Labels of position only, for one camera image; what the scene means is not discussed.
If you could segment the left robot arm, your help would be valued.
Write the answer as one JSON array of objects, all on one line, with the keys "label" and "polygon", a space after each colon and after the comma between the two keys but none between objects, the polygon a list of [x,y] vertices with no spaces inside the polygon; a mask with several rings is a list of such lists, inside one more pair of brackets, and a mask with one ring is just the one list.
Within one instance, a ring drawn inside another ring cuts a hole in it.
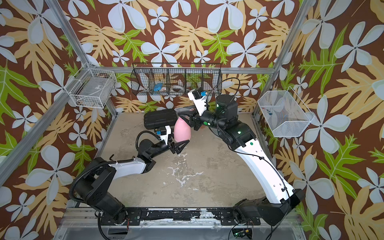
[{"label": "left robot arm", "polygon": [[108,192],[114,180],[145,174],[155,165],[154,157],[167,151],[180,154],[191,139],[190,127],[165,126],[156,132],[140,132],[135,141],[137,156],[127,160],[105,161],[98,157],[91,161],[73,181],[69,197],[71,200],[87,204],[114,224],[121,225],[128,220],[126,207]]}]

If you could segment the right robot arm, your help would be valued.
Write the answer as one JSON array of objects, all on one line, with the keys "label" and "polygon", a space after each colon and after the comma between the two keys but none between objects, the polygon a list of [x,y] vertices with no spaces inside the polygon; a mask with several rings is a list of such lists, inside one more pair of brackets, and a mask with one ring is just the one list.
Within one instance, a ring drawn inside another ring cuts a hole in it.
[{"label": "right robot arm", "polygon": [[216,109],[208,109],[208,93],[192,90],[188,97],[195,105],[194,111],[180,112],[180,118],[194,130],[201,126],[214,128],[218,137],[238,154],[250,168],[265,197],[256,200],[241,200],[233,206],[233,215],[237,223],[263,219],[274,227],[300,204],[304,192],[294,189],[278,172],[263,151],[256,134],[239,120],[238,104],[231,95],[219,95]]}]

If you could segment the pink grey spray nozzle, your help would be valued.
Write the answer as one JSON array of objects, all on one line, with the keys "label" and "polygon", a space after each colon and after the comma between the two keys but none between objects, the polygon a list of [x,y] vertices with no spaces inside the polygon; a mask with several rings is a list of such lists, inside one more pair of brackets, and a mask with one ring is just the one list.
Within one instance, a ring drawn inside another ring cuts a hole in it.
[{"label": "pink grey spray nozzle", "polygon": [[195,106],[176,108],[175,111],[177,112],[178,116],[183,116],[185,118],[193,118],[195,116],[199,116],[199,112]]}]

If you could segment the pink spray bottle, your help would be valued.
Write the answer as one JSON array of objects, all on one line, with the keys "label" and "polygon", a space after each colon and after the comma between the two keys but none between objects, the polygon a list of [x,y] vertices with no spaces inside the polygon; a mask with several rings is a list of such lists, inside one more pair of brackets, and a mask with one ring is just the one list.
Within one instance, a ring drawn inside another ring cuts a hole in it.
[{"label": "pink spray bottle", "polygon": [[175,123],[174,139],[178,143],[191,139],[191,127],[182,118]]}]

